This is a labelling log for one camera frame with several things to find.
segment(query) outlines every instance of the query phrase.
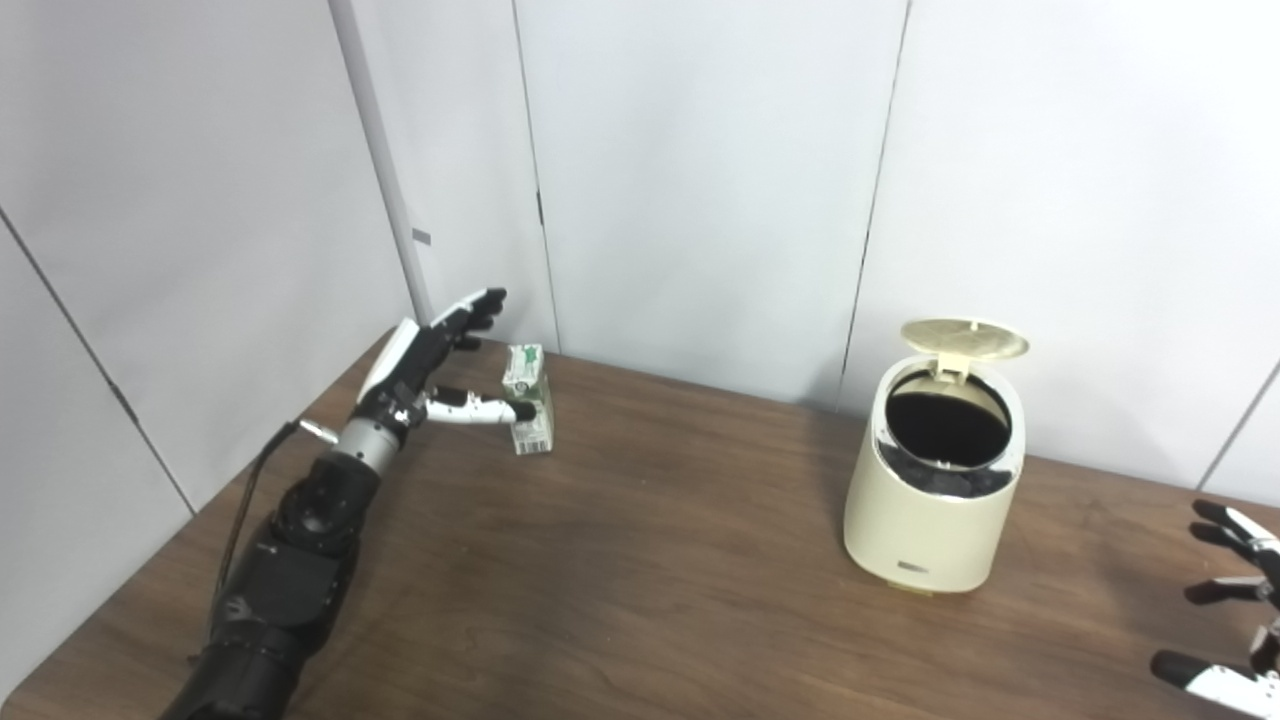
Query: robotic hand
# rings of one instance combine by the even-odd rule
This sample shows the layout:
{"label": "robotic hand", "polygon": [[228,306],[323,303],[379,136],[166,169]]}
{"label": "robotic hand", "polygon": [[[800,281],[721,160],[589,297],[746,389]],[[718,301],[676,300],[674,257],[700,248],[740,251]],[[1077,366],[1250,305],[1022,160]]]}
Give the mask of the robotic hand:
{"label": "robotic hand", "polygon": [[[1249,578],[1216,578],[1185,589],[1194,605],[1224,600],[1266,601],[1280,609],[1280,539],[1239,510],[1197,500],[1196,514],[1208,523],[1192,523],[1196,539],[1228,547],[1262,570]],[[1151,671],[1178,688],[1211,700],[1245,715],[1280,719],[1280,619],[1258,628],[1249,655],[1249,667],[1215,665],[1162,650],[1151,659]]]}
{"label": "robotic hand", "polygon": [[[426,389],[428,377],[453,348],[480,347],[468,333],[492,328],[506,296],[504,290],[476,292],[426,327],[406,319],[374,363],[340,433],[298,423],[330,447],[257,528],[219,588],[209,642],[160,720],[283,717],[303,665],[329,639],[356,569],[365,511],[410,430],[424,420],[534,419],[527,402]],[[284,437],[264,448],[255,471]]]}

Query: trash can lid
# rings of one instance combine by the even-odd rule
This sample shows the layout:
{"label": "trash can lid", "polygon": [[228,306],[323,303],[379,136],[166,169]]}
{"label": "trash can lid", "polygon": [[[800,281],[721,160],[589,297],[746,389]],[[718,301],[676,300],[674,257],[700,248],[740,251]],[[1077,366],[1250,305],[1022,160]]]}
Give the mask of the trash can lid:
{"label": "trash can lid", "polygon": [[1016,332],[965,318],[925,318],[902,325],[902,338],[920,352],[938,356],[937,375],[952,372],[963,383],[973,360],[1009,360],[1030,350],[1027,338]]}

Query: cream trash can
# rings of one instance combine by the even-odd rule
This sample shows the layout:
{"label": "cream trash can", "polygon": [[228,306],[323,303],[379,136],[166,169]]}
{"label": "cream trash can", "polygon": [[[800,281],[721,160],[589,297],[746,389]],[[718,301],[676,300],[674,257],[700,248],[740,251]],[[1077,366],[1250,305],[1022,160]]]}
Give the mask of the cream trash can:
{"label": "cream trash can", "polygon": [[845,503],[845,548],[899,585],[966,592],[991,574],[1023,470],[1014,388],[975,361],[1018,357],[1010,329],[964,319],[902,325],[925,354],[881,378]]}

